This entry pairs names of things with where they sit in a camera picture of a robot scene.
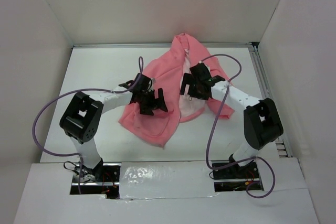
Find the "pink zip jacket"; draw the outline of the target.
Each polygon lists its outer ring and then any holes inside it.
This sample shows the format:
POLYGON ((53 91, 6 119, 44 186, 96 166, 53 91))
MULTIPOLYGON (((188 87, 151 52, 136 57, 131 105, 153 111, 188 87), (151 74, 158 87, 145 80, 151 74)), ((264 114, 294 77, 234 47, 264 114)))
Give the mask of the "pink zip jacket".
POLYGON ((180 94, 184 74, 201 60, 209 67, 211 76, 227 79, 219 61, 196 38, 179 34, 173 38, 170 49, 152 60, 143 74, 154 79, 154 99, 157 108, 151 115, 141 114, 140 105, 132 103, 124 108, 119 124, 148 144, 164 147, 178 125, 200 116, 205 108, 228 119, 234 113, 229 106, 220 106, 214 99, 200 100, 180 94))

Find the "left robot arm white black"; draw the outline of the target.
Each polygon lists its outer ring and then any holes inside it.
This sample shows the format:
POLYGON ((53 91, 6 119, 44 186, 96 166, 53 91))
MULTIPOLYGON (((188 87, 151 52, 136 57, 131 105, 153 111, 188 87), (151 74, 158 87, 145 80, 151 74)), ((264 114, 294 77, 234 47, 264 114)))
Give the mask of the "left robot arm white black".
POLYGON ((101 116, 120 106, 138 104, 141 115, 153 116, 154 110, 167 112, 163 89, 127 90, 117 87, 110 92, 88 95, 83 91, 75 93, 60 119, 60 127, 70 137, 81 155, 81 171, 91 181, 103 177, 103 159, 94 141, 101 116))

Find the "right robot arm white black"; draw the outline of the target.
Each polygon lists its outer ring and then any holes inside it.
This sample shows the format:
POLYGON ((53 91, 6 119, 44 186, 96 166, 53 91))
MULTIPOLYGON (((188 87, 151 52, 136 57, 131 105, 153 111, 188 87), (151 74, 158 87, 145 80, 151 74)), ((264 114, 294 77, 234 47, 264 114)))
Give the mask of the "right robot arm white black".
POLYGON ((276 105, 270 98, 259 99, 248 95, 231 85, 230 80, 220 76, 196 77, 190 73, 183 75, 180 94, 187 93, 191 98, 220 101, 206 147, 206 165, 211 170, 227 170, 235 178, 247 172, 247 165, 258 158, 259 151, 268 143, 283 135, 284 128, 276 105), (243 115, 245 139, 224 166, 214 167, 209 162, 209 151, 216 124, 224 105, 243 115))

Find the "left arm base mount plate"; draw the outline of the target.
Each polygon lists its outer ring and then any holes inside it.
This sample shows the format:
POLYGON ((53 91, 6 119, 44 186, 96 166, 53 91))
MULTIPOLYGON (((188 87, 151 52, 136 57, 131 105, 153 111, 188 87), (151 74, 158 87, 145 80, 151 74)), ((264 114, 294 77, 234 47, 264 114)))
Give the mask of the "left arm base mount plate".
POLYGON ((71 195, 103 195, 108 199, 120 197, 120 163, 104 163, 96 176, 84 169, 80 175, 79 164, 71 161, 65 161, 63 167, 72 172, 71 195))

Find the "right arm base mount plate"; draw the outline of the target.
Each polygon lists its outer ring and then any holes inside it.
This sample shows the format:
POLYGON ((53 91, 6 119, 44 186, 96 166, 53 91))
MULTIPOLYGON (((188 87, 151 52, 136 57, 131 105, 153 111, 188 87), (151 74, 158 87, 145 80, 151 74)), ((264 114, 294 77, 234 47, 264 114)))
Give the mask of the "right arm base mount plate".
POLYGON ((250 184, 249 190, 263 190, 262 182, 256 162, 251 162, 241 170, 238 165, 227 169, 216 169, 209 173, 214 182, 215 192, 245 191, 250 184))

